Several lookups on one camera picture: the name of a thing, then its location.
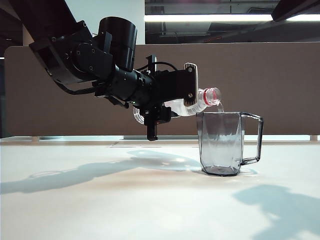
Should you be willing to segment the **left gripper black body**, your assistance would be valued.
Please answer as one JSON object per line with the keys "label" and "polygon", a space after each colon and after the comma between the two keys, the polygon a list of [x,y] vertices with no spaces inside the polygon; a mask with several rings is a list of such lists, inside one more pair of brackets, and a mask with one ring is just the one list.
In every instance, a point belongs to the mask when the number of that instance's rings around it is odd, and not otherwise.
{"label": "left gripper black body", "polygon": [[[161,106],[173,98],[176,67],[172,63],[158,61],[155,55],[149,55],[146,59],[146,107],[152,108],[153,106]],[[158,65],[170,67],[172,71],[157,70]]]}

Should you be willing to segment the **left gripper black beige finger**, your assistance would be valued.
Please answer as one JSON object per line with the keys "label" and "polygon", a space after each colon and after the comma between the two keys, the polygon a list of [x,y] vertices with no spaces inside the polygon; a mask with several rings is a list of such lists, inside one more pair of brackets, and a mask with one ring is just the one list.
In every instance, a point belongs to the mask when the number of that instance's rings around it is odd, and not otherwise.
{"label": "left gripper black beige finger", "polygon": [[174,90],[177,99],[183,99],[186,107],[197,103],[198,97],[198,67],[194,63],[186,62],[183,70],[175,74],[176,87]]}

